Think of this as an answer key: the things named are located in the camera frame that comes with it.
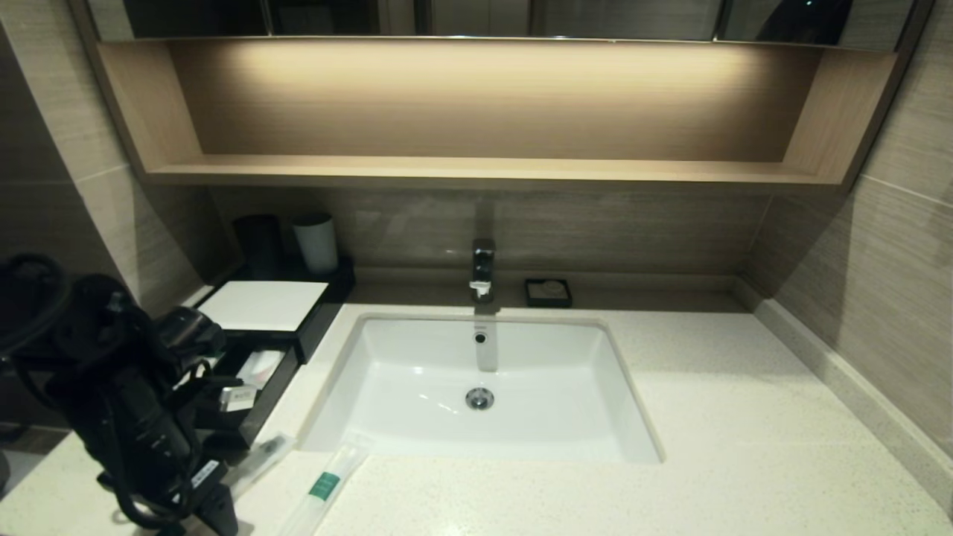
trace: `white speckled countertop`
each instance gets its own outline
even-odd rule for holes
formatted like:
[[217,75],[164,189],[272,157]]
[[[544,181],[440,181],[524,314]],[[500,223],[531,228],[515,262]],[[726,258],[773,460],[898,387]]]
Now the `white speckled countertop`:
[[[913,477],[793,354],[752,315],[730,304],[724,311],[503,309],[501,320],[605,323],[665,462],[372,456],[342,489],[318,534],[953,534]],[[296,435],[306,425],[359,316],[470,312],[346,305],[259,438]],[[239,519],[254,525],[256,536],[276,534],[327,458],[291,453],[237,502]],[[0,533],[144,534],[123,523],[113,496],[95,483],[99,470],[70,435],[0,502]]]

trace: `soap dish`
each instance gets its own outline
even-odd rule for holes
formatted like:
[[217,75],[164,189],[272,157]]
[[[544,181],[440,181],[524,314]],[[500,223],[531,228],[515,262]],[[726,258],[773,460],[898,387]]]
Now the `soap dish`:
[[526,279],[529,307],[572,307],[573,295],[565,279]]

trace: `green label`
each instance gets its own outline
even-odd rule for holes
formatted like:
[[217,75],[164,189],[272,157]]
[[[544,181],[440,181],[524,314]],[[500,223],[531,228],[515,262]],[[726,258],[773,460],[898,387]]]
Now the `green label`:
[[322,501],[327,501],[339,482],[341,482],[341,477],[331,473],[321,473],[321,477],[311,486],[311,491],[308,493]]

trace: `open shelf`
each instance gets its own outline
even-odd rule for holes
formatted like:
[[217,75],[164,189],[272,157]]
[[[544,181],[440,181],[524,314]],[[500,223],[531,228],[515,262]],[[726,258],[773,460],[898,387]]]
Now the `open shelf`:
[[96,40],[155,184],[831,192],[897,55],[677,42]]

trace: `white sink basin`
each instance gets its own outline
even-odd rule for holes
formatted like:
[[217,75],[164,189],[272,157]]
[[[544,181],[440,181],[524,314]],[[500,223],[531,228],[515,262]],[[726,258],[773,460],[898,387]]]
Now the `white sink basin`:
[[[479,371],[477,352],[497,358],[495,373]],[[479,387],[494,395],[488,409],[466,401]],[[300,448],[335,450],[348,430],[374,438],[377,454],[660,463],[594,324],[364,319]]]

